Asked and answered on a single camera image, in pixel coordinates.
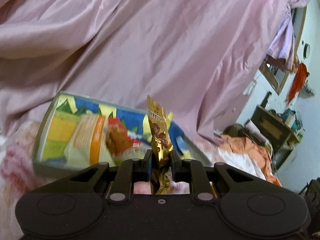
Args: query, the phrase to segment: pink bedsheet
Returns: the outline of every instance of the pink bedsheet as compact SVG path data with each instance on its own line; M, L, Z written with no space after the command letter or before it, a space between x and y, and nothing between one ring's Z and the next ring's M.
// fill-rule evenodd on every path
M0 129L41 120L60 90L146 108L190 136L244 91L287 0L0 0Z
M34 174L31 155L39 122L26 122L0 147L0 239L17 240L23 234L14 210L26 192L50 180Z

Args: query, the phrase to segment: hanging clothes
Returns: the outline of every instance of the hanging clothes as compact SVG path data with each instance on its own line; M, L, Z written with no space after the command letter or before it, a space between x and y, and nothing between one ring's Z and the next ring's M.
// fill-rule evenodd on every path
M295 43L291 9L303 8L309 2L310 0L288 0L278 32L270 44L267 53L267 59L273 67L283 71L292 70Z

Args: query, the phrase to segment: orange blanket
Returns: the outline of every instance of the orange blanket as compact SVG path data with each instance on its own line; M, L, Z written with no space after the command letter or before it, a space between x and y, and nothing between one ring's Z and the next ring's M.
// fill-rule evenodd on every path
M251 159L257 162L267 181L281 186L279 179L272 175L271 157L264 147L256 145L247 137L230 137L228 135L221 135L221 137L225 141L225 143L219 146L221 149L237 154L249 155Z

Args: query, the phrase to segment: metal screw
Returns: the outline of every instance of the metal screw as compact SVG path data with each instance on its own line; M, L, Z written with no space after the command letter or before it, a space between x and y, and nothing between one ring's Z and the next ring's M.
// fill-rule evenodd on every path
M203 193L198 194L198 199L200 199L202 201L210 201L213 199L213 195L210 193L203 192Z
M159 200L158 200L158 203L159 203L159 204L164 204L165 202L166 202L166 201L165 201L164 199L159 199Z
M113 193L110 195L110 199L113 201L122 201L125 199L125 194L122 193Z

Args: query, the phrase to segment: orange cloth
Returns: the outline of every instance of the orange cloth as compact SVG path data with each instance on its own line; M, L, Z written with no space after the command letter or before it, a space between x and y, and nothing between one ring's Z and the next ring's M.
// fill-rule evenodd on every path
M307 76L308 76L307 67L306 67L306 65L301 63L299 65L298 72L296 73L296 76L294 77L292 87L291 87L289 94L288 94L288 103L290 103L291 100L294 99L296 93L300 91L300 89L302 88L303 84L305 83L305 81L307 79Z
M265 147L256 145L247 137L230 137L228 135L221 135L221 137L225 141L219 146L221 149L237 154L247 154L257 162L268 182L282 187L279 179L272 175L271 157Z

